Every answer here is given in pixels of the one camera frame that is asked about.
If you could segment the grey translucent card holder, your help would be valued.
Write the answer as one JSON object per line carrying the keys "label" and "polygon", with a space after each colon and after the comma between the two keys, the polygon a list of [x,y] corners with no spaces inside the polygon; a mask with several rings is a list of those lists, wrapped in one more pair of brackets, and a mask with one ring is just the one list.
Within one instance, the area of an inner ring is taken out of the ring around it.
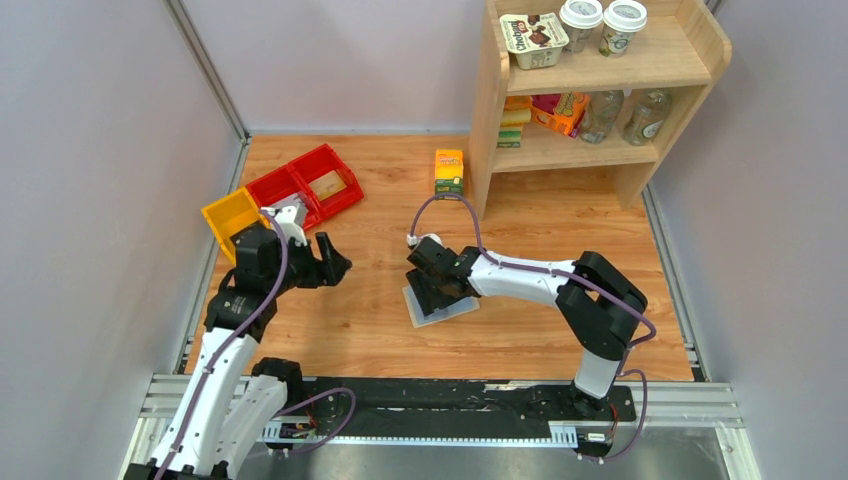
{"label": "grey translucent card holder", "polygon": [[414,328],[433,325],[459,315],[476,311],[480,308],[477,298],[468,297],[457,300],[445,308],[435,309],[431,313],[425,313],[422,309],[421,302],[417,299],[410,286],[405,286],[402,292]]}

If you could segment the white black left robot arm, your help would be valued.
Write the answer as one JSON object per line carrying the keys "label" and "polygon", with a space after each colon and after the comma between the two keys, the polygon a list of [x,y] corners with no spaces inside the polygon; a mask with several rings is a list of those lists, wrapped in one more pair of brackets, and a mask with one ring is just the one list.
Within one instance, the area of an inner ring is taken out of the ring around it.
{"label": "white black left robot arm", "polygon": [[233,395],[278,297],[336,286],[352,262],[325,232],[300,240],[257,221],[231,239],[235,265],[208,303],[201,351],[175,416],[149,460],[127,467],[128,479],[233,479],[272,418],[312,402],[299,363],[272,357],[252,367],[239,399]]}

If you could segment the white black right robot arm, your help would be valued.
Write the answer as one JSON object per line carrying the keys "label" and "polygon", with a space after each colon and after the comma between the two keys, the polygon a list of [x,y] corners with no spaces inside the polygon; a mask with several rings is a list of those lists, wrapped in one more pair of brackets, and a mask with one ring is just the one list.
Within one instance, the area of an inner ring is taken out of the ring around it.
{"label": "white black right robot arm", "polygon": [[607,396],[648,306],[645,295],[605,257],[585,251],[573,261],[513,258],[467,246],[456,253],[435,234],[410,235],[403,290],[414,326],[478,309],[483,297],[509,297],[557,309],[583,348],[573,385]]}

